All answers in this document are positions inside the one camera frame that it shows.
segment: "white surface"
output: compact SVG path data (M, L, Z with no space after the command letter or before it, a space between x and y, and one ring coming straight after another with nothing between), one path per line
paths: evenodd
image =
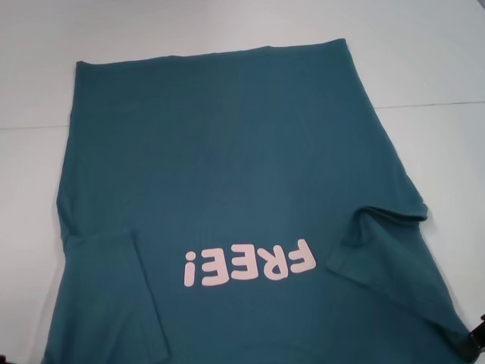
M63 256L55 194L74 62L347 38L374 106L485 101L475 0L2 0L0 353L38 364ZM430 207L423 225L458 313L485 313L485 104L378 110ZM5 130L38 127L24 130Z

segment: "black object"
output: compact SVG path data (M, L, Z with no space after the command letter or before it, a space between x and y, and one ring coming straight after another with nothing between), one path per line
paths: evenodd
M485 352L485 315L481 318L483 322L458 345L458 353L466 362L475 361L481 353Z

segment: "t-shirt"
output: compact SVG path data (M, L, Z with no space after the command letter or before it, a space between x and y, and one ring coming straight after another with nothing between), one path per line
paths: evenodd
M346 41L77 64L44 364L459 363Z

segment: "black clip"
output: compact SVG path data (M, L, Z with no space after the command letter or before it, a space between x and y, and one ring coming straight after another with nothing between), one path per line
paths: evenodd
M485 315L481 318L483 322L458 345L458 353L465 362L473 362L485 352Z

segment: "teal t-shirt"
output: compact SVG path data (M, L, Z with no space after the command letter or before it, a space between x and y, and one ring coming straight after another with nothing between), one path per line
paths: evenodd
M77 64L44 364L451 364L468 331L343 39Z

